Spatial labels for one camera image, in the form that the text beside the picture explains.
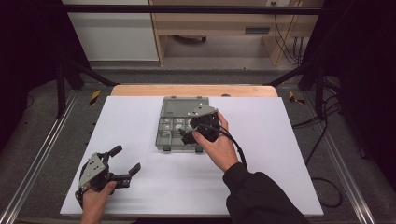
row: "wire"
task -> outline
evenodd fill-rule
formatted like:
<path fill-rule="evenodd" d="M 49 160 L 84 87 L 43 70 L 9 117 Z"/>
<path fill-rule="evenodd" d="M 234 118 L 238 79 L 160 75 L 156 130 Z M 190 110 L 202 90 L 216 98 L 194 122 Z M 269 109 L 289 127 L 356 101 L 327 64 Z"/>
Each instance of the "wire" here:
<path fill-rule="evenodd" d="M 324 120 L 324 122 L 325 122 L 325 126 L 324 126 L 324 128 L 323 128 L 322 134 L 320 135 L 320 138 L 319 138 L 318 141 L 315 143 L 313 149 L 312 149 L 311 152 L 309 153 L 309 156 L 308 156 L 308 158 L 307 158 L 306 161 L 305 161 L 305 166 L 308 166 L 308 163 L 310 162 L 310 160 L 311 160 L 311 158 L 312 158 L 312 155 L 314 155 L 315 151 L 318 149 L 318 144 L 320 143 L 320 140 L 323 138 L 324 134 L 326 133 L 327 125 L 328 125 L 327 118 L 328 118 L 332 113 L 334 113 L 334 112 L 336 112 L 336 111 L 339 110 L 339 108 L 336 108 L 336 109 L 334 109 L 333 111 L 331 111 L 331 109 L 332 109 L 333 107 L 339 105 L 338 102 L 337 102 L 337 103 L 334 103 L 334 104 L 332 104 L 332 105 L 330 105 L 329 107 L 327 107 L 327 103 L 329 103 L 329 101 L 330 101 L 332 98 L 334 98 L 334 97 L 337 97 L 337 94 L 330 96 L 329 98 L 327 98 L 327 99 L 324 101 L 324 116 L 323 116 L 323 120 Z M 302 125 L 306 125 L 306 126 L 311 125 L 313 121 L 317 121 L 318 119 L 319 119 L 319 116 L 315 116 L 314 118 L 309 119 L 309 120 L 307 120 L 307 121 L 304 121 L 304 122 L 302 122 L 302 123 L 300 123 L 300 124 L 293 125 L 293 128 L 296 128 L 296 127 L 299 127 L 299 126 L 302 126 Z M 317 121 L 315 124 L 319 124 L 319 123 L 321 123 L 321 122 L 322 122 L 322 120 L 319 120 L 319 121 Z M 323 202 L 321 202 L 321 201 L 319 200 L 319 203 L 320 203 L 322 206 L 329 207 L 329 208 L 336 208 L 336 207 L 339 207 L 339 206 L 343 203 L 343 200 L 344 200 L 343 194 L 342 194 L 341 190 L 340 190 L 332 181 L 330 181 L 330 180 L 328 180 L 328 179 L 325 179 L 325 178 L 321 178 L 321 177 L 311 177 L 311 180 L 312 180 L 312 181 L 323 181 L 323 182 L 326 182 L 326 183 L 332 185 L 332 186 L 335 188 L 335 190 L 337 191 L 337 194 L 338 194 L 338 197 L 339 197 L 338 202 L 335 203 L 335 204 L 328 204 L 328 203 L 323 203 Z"/>
<path fill-rule="evenodd" d="M 299 46 L 299 48 L 298 48 L 298 53 L 296 52 L 296 50 L 297 50 L 297 40 L 300 38 L 300 46 Z M 297 64 L 300 66 L 301 65 L 301 62 L 303 61 L 303 55 L 302 55 L 302 52 L 303 52 L 303 43 L 304 43 L 304 37 L 303 36 L 300 36 L 300 37 L 297 37 L 297 36 L 295 36 L 294 37 L 294 42 L 293 42 L 293 57 L 294 57 L 294 59 L 297 61 Z"/>
<path fill-rule="evenodd" d="M 221 127 L 221 128 L 224 130 L 224 131 L 222 131 L 222 130 L 219 130 L 219 129 L 217 129 L 217 128 L 213 128 L 213 127 L 211 127 L 211 126 L 204 125 L 204 124 L 197 124 L 197 126 L 201 126 L 201 127 L 204 127 L 204 128 L 210 129 L 210 130 L 213 130 L 213 131 L 215 131 L 215 132 L 222 133 L 222 134 L 224 134 L 224 136 L 228 137 L 231 141 L 233 141 L 233 143 L 236 145 L 237 152 L 239 153 L 239 157 L 241 158 L 242 164 L 244 164 L 245 168 L 248 169 L 248 165 L 247 165 L 247 161 L 246 161 L 246 159 L 245 159 L 244 151 L 243 151 L 242 148 L 238 145 L 238 143 L 235 141 L 235 139 L 233 139 L 233 137 L 230 135 L 230 132 L 228 132 L 227 129 Z"/>
<path fill-rule="evenodd" d="M 311 180 L 327 182 L 328 184 L 332 185 L 335 188 L 335 190 L 337 190 L 338 197 L 339 197 L 338 203 L 328 204 L 328 203 L 323 203 L 323 202 L 319 201 L 321 205 L 323 205 L 325 207 L 329 207 L 329 208 L 336 208 L 336 207 L 339 207 L 343 203 L 343 200 L 344 200 L 343 194 L 341 193 L 341 190 L 339 188 L 337 188 L 337 186 L 332 181 L 325 179 L 325 178 L 321 178 L 321 177 L 311 177 Z"/>
<path fill-rule="evenodd" d="M 297 61 L 291 56 L 291 54 L 290 54 L 290 52 L 289 52 L 289 49 L 288 49 L 288 46 L 286 45 L 286 42 L 285 42 L 285 40 L 283 39 L 282 34 L 280 33 L 279 29 L 277 28 L 276 14 L 274 15 L 274 18 L 275 18 L 275 40 L 276 40 L 276 43 L 277 43 L 277 45 L 280 47 L 280 49 L 282 50 L 282 52 L 283 52 L 283 54 L 285 55 L 285 57 L 286 57 L 286 59 L 288 60 L 288 62 L 289 62 L 289 63 L 292 63 L 292 64 L 297 64 Z M 291 58 L 294 60 L 294 62 L 291 62 L 291 61 L 290 61 L 290 59 L 289 59 L 288 55 L 286 54 L 284 48 L 282 48 L 282 46 L 280 46 L 279 41 L 277 40 L 277 34 L 276 34 L 276 33 L 279 33 L 280 39 L 281 39 L 282 42 L 283 42 L 283 46 L 285 46 L 286 52 L 289 54 L 289 57 L 291 57 Z"/>
<path fill-rule="evenodd" d="M 29 108 L 29 107 L 33 104 L 33 102 L 35 101 L 35 97 L 34 97 L 33 95 L 27 95 L 27 96 L 29 96 L 30 98 L 32 98 L 32 102 L 30 102 L 30 104 L 29 104 L 28 106 L 26 106 L 25 109 Z"/>

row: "black sleeve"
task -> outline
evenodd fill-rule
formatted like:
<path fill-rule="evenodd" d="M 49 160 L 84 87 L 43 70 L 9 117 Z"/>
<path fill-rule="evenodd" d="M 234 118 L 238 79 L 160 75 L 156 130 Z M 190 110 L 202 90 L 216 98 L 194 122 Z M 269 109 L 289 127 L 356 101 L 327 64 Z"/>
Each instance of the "black sleeve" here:
<path fill-rule="evenodd" d="M 233 223 L 309 223 L 285 192 L 263 173 L 249 173 L 238 162 L 226 171 L 227 208 Z"/>

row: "black cable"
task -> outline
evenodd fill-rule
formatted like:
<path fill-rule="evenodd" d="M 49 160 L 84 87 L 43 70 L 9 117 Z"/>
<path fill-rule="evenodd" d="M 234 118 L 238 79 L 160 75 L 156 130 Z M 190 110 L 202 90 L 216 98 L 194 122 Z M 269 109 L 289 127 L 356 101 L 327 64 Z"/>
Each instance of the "black cable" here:
<path fill-rule="evenodd" d="M 275 40 L 276 40 L 276 43 L 277 43 L 277 45 L 280 47 L 280 49 L 282 50 L 282 52 L 283 52 L 283 54 L 285 55 L 285 57 L 286 57 L 286 59 L 288 60 L 288 62 L 289 62 L 289 63 L 292 63 L 292 64 L 297 64 L 297 63 L 296 63 L 296 60 L 295 60 L 294 58 L 293 58 L 294 62 L 291 62 L 290 59 L 288 58 L 288 55 L 286 54 L 286 52 L 287 52 L 287 53 L 289 54 L 289 56 L 292 58 L 292 56 L 291 56 L 291 54 L 290 54 L 290 52 L 289 52 L 288 46 L 286 46 L 286 42 L 285 42 L 285 40 L 283 39 L 283 36 L 282 36 L 282 34 L 280 33 L 279 29 L 277 28 L 276 14 L 274 15 L 274 17 L 275 17 Z M 280 46 L 279 41 L 277 41 L 277 34 L 276 34 L 277 32 L 279 32 L 280 39 L 282 40 L 283 45 L 285 46 L 286 52 L 285 52 L 285 50 L 283 50 L 282 46 Z"/>
<path fill-rule="evenodd" d="M 246 159 L 245 159 L 244 151 L 243 151 L 242 148 L 238 145 L 238 143 L 235 141 L 235 139 L 233 139 L 233 137 L 230 135 L 230 133 L 228 132 L 227 129 L 221 127 L 222 129 L 225 130 L 225 132 L 224 132 L 224 131 L 222 131 L 222 130 L 219 130 L 219 129 L 217 129 L 217 128 L 213 128 L 213 127 L 211 127 L 211 126 L 204 125 L 204 124 L 197 124 L 197 126 L 201 126 L 201 127 L 204 127 L 204 128 L 210 129 L 210 130 L 213 130 L 213 131 L 215 131 L 215 132 L 222 133 L 222 134 L 224 134 L 224 136 L 228 137 L 228 138 L 236 145 L 237 152 L 239 153 L 239 157 L 241 158 L 241 162 L 242 162 L 242 164 L 244 164 L 245 168 L 248 169 L 248 165 L 247 165 L 247 161 L 246 161 Z"/>
<path fill-rule="evenodd" d="M 328 111 L 330 111 L 330 109 L 332 109 L 332 108 L 333 108 L 334 106 L 336 106 L 336 105 L 339 105 L 339 103 L 335 103 L 335 104 L 329 106 L 328 108 L 326 108 L 326 109 L 324 110 L 325 113 L 327 113 Z M 338 110 L 339 110 L 339 109 L 335 109 L 334 111 L 331 111 L 331 112 L 327 113 L 327 116 L 330 116 L 331 114 L 333 114 L 334 112 L 336 112 L 336 111 L 338 111 Z M 319 116 L 315 116 L 315 117 L 313 117 L 312 119 L 308 119 L 308 120 L 303 121 L 303 122 L 301 122 L 301 123 L 293 124 L 293 125 L 291 125 L 291 127 L 292 127 L 293 129 L 297 129 L 297 128 L 302 128 L 301 126 L 306 127 L 306 126 L 311 125 L 311 124 L 318 124 L 318 123 L 321 122 L 321 120 L 320 120 L 319 122 L 312 123 L 312 122 L 314 122 L 314 121 L 317 121 L 318 119 L 319 119 Z"/>
<path fill-rule="evenodd" d="M 295 59 L 298 58 L 297 54 L 296 54 L 296 46 L 297 46 L 297 36 L 294 37 L 294 41 L 293 41 L 293 57 Z"/>
<path fill-rule="evenodd" d="M 300 50 L 298 52 L 298 59 L 299 59 L 298 64 L 299 65 L 303 62 L 303 43 L 304 43 L 304 37 L 301 36 L 300 37 Z"/>
<path fill-rule="evenodd" d="M 33 104 L 33 102 L 35 101 L 35 97 L 33 95 L 27 95 L 27 96 L 30 96 L 32 98 L 32 102 L 30 102 L 30 104 L 28 106 L 26 106 L 25 109 L 29 108 Z"/>
<path fill-rule="evenodd" d="M 333 111 L 328 113 L 328 116 L 330 116 L 331 114 L 333 114 L 339 110 L 340 110 L 340 108 L 334 109 Z M 321 122 L 322 122 L 322 120 L 318 119 L 318 117 L 314 117 L 314 119 L 312 119 L 312 120 L 310 119 L 310 120 L 304 121 L 302 123 L 296 124 L 296 125 L 292 126 L 292 128 L 293 129 L 302 129 L 302 128 L 306 128 L 306 127 L 313 126 L 316 124 L 320 124 Z"/>
<path fill-rule="evenodd" d="M 320 140 L 323 138 L 324 134 L 326 133 L 326 130 L 327 130 L 327 118 L 330 116 L 330 114 L 332 114 L 332 113 L 334 113 L 334 112 L 336 112 L 336 111 L 339 110 L 339 109 L 335 109 L 335 110 L 333 110 L 332 112 L 329 112 L 334 106 L 339 105 L 338 102 L 332 104 L 332 105 L 329 106 L 329 107 L 327 107 L 327 103 L 329 103 L 329 101 L 330 101 L 332 98 L 334 98 L 334 97 L 337 97 L 337 94 L 330 96 L 329 98 L 327 98 L 327 99 L 324 101 L 324 111 L 325 111 L 325 112 L 324 112 L 323 120 L 324 120 L 324 122 L 325 122 L 325 126 L 324 126 L 324 128 L 323 128 L 322 134 L 320 135 L 320 138 L 319 138 L 318 141 L 315 143 L 315 145 L 314 145 L 313 149 L 311 150 L 311 152 L 310 152 L 308 158 L 306 159 L 305 166 L 308 165 L 309 161 L 310 161 L 311 158 L 312 158 L 312 155 L 313 155 L 313 154 L 315 153 L 315 151 L 318 149 L 318 144 L 319 144 Z M 311 177 L 311 180 L 312 180 L 312 181 L 324 181 L 324 182 L 326 182 L 326 183 L 332 185 L 332 186 L 335 188 L 335 190 L 337 191 L 337 193 L 338 193 L 338 196 L 339 196 L 338 203 L 335 203 L 335 204 L 328 204 L 328 203 L 323 203 L 323 202 L 321 202 L 321 201 L 319 200 L 319 203 L 320 203 L 322 206 L 329 207 L 329 208 L 336 208 L 336 207 L 339 207 L 339 206 L 342 204 L 342 202 L 343 202 L 343 200 L 344 200 L 343 194 L 342 194 L 341 190 L 340 190 L 339 188 L 337 188 L 337 186 L 336 186 L 332 181 L 330 181 L 330 180 L 328 180 L 328 179 L 325 179 L 325 178 L 321 178 L 321 177 Z"/>
<path fill-rule="evenodd" d="M 321 178 L 321 177 L 311 177 L 311 180 L 313 180 L 313 181 L 315 181 L 315 180 L 324 181 L 324 182 L 332 185 L 335 188 L 335 190 L 337 190 L 337 193 L 338 193 L 338 196 L 339 196 L 338 203 L 336 203 L 336 204 L 327 204 L 327 203 L 323 203 L 323 202 L 319 201 L 319 203 L 321 205 L 323 205 L 325 207 L 336 208 L 336 207 L 339 207 L 343 203 L 343 200 L 344 200 L 343 194 L 341 193 L 341 190 L 339 188 L 337 188 L 337 186 L 332 181 L 330 181 L 328 179 L 325 179 L 325 178 Z"/>

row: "hand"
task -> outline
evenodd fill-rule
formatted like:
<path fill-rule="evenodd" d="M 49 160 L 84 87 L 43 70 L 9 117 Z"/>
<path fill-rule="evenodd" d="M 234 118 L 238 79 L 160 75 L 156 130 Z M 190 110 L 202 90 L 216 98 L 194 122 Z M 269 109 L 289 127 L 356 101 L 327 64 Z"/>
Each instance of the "hand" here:
<path fill-rule="evenodd" d="M 228 131 L 227 120 L 218 112 L 220 125 Z M 205 139 L 200 133 L 193 132 L 195 141 L 205 150 L 210 159 L 223 171 L 226 172 L 238 162 L 233 142 L 224 134 L 220 134 L 215 142 Z"/>
<path fill-rule="evenodd" d="M 98 224 L 102 221 L 108 195 L 114 190 L 117 183 L 108 182 L 100 192 L 88 189 L 82 195 L 82 224 Z"/>

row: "white paper sheet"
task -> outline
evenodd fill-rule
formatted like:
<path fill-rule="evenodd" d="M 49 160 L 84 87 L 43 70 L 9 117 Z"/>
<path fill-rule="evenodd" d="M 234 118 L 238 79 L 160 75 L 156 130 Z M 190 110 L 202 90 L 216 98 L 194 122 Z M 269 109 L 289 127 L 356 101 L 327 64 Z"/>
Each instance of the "white paper sheet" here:
<path fill-rule="evenodd" d="M 110 172 L 126 174 L 141 163 L 128 189 L 116 189 L 106 214 L 128 217 L 224 217 L 229 190 L 223 172 L 207 154 L 165 153 L 155 146 L 163 97 L 109 96 L 61 210 L 78 216 L 75 199 L 82 165 L 94 152 L 121 145 L 109 160 Z M 264 172 L 306 216 L 322 209 L 304 165 L 281 98 L 209 97 L 229 121 L 229 131 L 244 150 L 251 173 Z"/>

